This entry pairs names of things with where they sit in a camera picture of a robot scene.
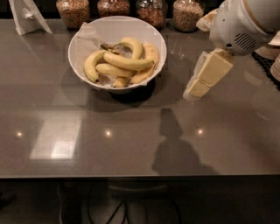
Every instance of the dark floor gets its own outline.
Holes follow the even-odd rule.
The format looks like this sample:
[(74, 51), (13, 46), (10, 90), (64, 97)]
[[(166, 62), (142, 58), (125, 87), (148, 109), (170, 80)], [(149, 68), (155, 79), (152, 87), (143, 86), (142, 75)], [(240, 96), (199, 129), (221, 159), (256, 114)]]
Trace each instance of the dark floor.
[[(59, 224), (58, 183), (58, 180), (1, 181), (3, 196), (16, 193), (17, 198), (0, 210), (0, 223)], [(279, 177), (173, 178), (133, 183), (95, 179), (77, 184), (84, 197), (83, 224), (90, 223), (89, 189), (88, 209), (94, 224), (107, 222), (123, 193), (129, 205), (131, 224), (177, 224), (179, 217), (184, 224), (280, 223)], [(159, 189), (160, 194), (158, 190), (150, 193), (151, 189)], [(123, 208), (120, 208), (111, 223), (119, 224), (122, 219)]]

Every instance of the jar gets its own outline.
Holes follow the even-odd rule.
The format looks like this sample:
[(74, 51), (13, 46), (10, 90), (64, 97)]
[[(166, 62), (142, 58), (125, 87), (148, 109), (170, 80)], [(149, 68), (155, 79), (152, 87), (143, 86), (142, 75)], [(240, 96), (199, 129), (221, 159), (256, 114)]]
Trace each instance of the jar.
[(97, 10), (100, 18), (110, 16), (129, 16), (129, 0), (99, 0)]
[(137, 0), (137, 18), (161, 30), (165, 25), (168, 4), (165, 0)]
[(173, 4), (173, 24), (181, 32), (195, 32), (196, 23), (204, 15), (204, 7), (197, 0), (176, 0)]
[(280, 54), (278, 54), (278, 57), (272, 64), (272, 66), (270, 68), (270, 72), (275, 79), (280, 81)]
[(88, 0), (57, 0), (56, 7), (68, 29), (79, 29), (90, 20)]

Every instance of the countertop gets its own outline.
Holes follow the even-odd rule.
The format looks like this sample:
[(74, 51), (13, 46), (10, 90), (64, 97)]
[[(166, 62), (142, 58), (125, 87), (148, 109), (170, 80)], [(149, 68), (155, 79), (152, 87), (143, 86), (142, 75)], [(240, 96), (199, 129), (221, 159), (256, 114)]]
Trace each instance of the countertop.
[(147, 87), (117, 95), (71, 69), (75, 31), (19, 36), (0, 20), (0, 177), (158, 177), (280, 173), (280, 93), (251, 55), (200, 101), (182, 94), (208, 33), (161, 31), (167, 60)]

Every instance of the bowl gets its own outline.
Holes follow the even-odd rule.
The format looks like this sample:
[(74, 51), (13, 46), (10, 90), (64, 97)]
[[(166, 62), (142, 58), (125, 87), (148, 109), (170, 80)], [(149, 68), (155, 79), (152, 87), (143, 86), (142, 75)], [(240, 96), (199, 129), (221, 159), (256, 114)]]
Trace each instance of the bowl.
[[(146, 86), (148, 82), (154, 79), (162, 70), (165, 60), (166, 60), (166, 44), (160, 32), (155, 29), (152, 25), (134, 17), (123, 17), (123, 16), (113, 16), (113, 17), (103, 17), (94, 20), (86, 24), (85, 31), (78, 31), (71, 39), (68, 48), (68, 59), (71, 68), (74, 70), (76, 75), (82, 80), (89, 84), (91, 87), (97, 90), (106, 90), (114, 94), (125, 94), (132, 91), (135, 88)], [(87, 32), (87, 37), (81, 38), (81, 33)], [(88, 45), (86, 42), (91, 38), (90, 35), (98, 36), (98, 39), (104, 41), (108, 44), (117, 43), (121, 38), (133, 37), (139, 39), (142, 43), (151, 42), (157, 47), (159, 54), (159, 62), (157, 68), (155, 69), (153, 75), (144, 80), (139, 84), (129, 84), (127, 87), (115, 88), (110, 85), (102, 85), (100, 83), (93, 83), (85, 75), (83, 71), (83, 63), (90, 53), (98, 50), (89, 51), (88, 48), (82, 49), (83, 46)]]

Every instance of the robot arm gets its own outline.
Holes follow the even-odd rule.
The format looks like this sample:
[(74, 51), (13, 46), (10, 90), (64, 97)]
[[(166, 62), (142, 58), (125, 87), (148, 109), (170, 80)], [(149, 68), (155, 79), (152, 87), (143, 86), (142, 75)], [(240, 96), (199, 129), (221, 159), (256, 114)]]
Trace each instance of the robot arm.
[(213, 19), (210, 40), (233, 55), (247, 55), (279, 30), (279, 0), (226, 0)]

